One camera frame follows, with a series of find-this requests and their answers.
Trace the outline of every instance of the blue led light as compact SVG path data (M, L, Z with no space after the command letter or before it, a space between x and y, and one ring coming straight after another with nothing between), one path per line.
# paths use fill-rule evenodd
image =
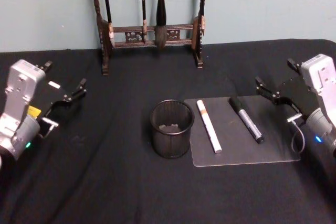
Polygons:
M320 137L315 136L315 139L316 139L317 142L322 143L322 139Z

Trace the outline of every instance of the cable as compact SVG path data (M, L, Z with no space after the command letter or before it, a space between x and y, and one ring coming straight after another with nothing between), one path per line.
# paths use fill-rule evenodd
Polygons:
M299 128L299 126L296 124L296 122L295 122L294 120L291 121L291 123L292 123L292 124L296 127L296 129L298 130L298 131L296 131L296 132L294 133L294 135L293 135L293 137L292 137L291 147L292 147L293 152L296 153L296 151L294 150L294 140L295 140L295 136L296 136L296 134L297 134L298 132L300 132L301 137L302 137L302 148L301 148L301 150L298 151L297 153L298 153L298 154L301 154L301 153L303 152L303 150L304 150L305 145L306 145L305 136L304 136L302 130Z

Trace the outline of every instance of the white marker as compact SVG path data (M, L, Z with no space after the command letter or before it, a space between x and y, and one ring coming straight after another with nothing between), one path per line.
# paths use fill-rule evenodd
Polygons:
M198 107L198 110L200 111L200 114L202 116L202 120L205 124L205 128L206 128L206 131L208 132L210 141L212 143L212 147L214 148L214 152L216 154L221 153L222 148L219 144L216 132L214 130L214 127L212 126L212 123L211 123L211 120L209 118L208 112L206 112L206 109L205 109L205 106L204 106L204 103L203 103L202 100L197 101L197 107Z

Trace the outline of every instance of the white label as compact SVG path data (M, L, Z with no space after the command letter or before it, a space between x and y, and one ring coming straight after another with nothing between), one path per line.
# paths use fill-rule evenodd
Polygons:
M61 85L58 85L57 83L53 82L53 81L49 81L48 84L56 89L59 89L61 87Z

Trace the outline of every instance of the black marker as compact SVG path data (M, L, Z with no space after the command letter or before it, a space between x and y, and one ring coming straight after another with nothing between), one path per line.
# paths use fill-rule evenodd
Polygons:
M257 143L261 144L264 141L264 137L246 113L242 103L238 100L238 97L230 97L229 104L237 113L237 115L239 115L240 119L243 121L248 131L251 133Z

